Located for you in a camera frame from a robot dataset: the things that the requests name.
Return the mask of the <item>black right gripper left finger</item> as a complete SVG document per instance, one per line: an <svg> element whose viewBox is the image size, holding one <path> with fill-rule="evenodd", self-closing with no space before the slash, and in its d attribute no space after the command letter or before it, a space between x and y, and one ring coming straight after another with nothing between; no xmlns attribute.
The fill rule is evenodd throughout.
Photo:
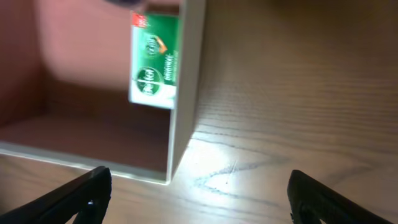
<svg viewBox="0 0 398 224"><path fill-rule="evenodd" d="M2 224L102 224L111 199L110 170L99 166L61 187L1 215Z"/></svg>

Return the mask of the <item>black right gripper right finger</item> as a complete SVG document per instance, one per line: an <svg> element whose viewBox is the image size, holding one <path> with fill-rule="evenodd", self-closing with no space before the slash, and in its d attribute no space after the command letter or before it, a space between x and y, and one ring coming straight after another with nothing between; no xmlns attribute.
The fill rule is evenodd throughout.
<svg viewBox="0 0 398 224"><path fill-rule="evenodd" d="M287 195L294 224L391 224L300 170L291 172Z"/></svg>

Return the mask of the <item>white box with pink interior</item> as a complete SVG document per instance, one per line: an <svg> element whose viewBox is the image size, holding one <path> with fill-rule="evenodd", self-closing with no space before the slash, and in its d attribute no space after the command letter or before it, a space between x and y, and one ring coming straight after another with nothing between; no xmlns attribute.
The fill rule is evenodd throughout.
<svg viewBox="0 0 398 224"><path fill-rule="evenodd" d="M172 110L131 103L132 13L178 16ZM1 1L1 152L168 185L195 127L205 1Z"/></svg>

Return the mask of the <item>green white soap bar pack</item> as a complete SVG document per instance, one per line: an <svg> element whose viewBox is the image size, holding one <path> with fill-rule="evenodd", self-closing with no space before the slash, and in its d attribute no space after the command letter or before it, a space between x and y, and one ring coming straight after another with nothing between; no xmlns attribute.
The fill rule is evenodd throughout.
<svg viewBox="0 0 398 224"><path fill-rule="evenodd" d="M129 101L172 110L177 92L180 19L132 13Z"/></svg>

